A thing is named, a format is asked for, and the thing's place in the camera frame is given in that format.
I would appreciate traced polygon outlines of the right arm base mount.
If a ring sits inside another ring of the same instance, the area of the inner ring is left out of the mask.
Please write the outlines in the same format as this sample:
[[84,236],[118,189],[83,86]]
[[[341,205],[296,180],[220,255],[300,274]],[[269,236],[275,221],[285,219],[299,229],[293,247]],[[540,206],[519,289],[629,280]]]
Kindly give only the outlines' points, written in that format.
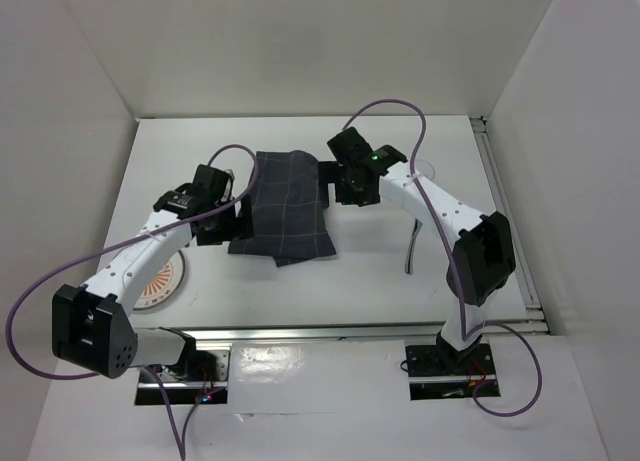
[[435,344],[407,345],[399,367],[408,376],[412,401],[472,398],[476,387],[479,398],[501,395],[488,343],[481,342],[469,356],[450,365],[440,358]]

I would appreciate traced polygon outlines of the dark checked cloth placemat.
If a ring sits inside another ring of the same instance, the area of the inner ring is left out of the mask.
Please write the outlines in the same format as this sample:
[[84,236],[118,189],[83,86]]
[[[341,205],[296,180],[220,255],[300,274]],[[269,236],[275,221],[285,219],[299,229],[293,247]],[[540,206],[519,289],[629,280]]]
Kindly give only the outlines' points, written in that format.
[[254,235],[229,244],[230,255],[272,258],[278,267],[333,257],[325,224],[318,160],[306,151],[257,153],[259,176],[250,192]]

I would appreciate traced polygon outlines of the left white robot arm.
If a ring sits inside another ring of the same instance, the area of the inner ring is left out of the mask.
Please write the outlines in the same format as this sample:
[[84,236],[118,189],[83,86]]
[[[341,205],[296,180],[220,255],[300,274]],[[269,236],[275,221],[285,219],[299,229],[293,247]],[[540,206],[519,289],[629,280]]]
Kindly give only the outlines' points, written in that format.
[[52,300],[53,354],[110,379],[144,366],[162,366],[176,380],[193,375],[203,359],[193,337],[173,328],[135,329],[130,316],[156,275],[190,243],[252,237],[250,199],[233,197],[233,182],[231,171],[199,165],[192,182],[156,201],[139,241],[81,286],[59,288]]

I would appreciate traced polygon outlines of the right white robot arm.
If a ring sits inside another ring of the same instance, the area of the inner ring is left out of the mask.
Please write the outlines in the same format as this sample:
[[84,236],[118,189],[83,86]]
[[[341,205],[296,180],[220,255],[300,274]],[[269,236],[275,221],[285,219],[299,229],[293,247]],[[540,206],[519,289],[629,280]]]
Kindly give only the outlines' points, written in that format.
[[446,281],[456,306],[436,336],[436,360],[444,371],[460,372],[479,344],[491,296],[516,268],[508,219],[464,204],[425,178],[399,150],[390,145],[374,150],[353,127],[327,145],[334,159],[319,164],[324,205],[332,184],[339,204],[364,207],[385,199],[414,218],[413,237],[428,224],[444,236],[451,252]]

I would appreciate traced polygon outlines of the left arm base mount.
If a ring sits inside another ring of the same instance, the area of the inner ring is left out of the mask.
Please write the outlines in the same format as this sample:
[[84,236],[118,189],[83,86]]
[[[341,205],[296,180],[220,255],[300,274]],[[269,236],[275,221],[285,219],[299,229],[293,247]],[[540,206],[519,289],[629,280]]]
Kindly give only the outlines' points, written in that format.
[[134,404],[164,404],[156,380],[158,377],[172,406],[192,405],[195,401],[203,405],[226,405],[229,396],[230,361],[231,347],[213,344],[198,346],[197,353],[192,354],[187,361],[180,361],[171,366],[151,365],[153,373],[141,369]]

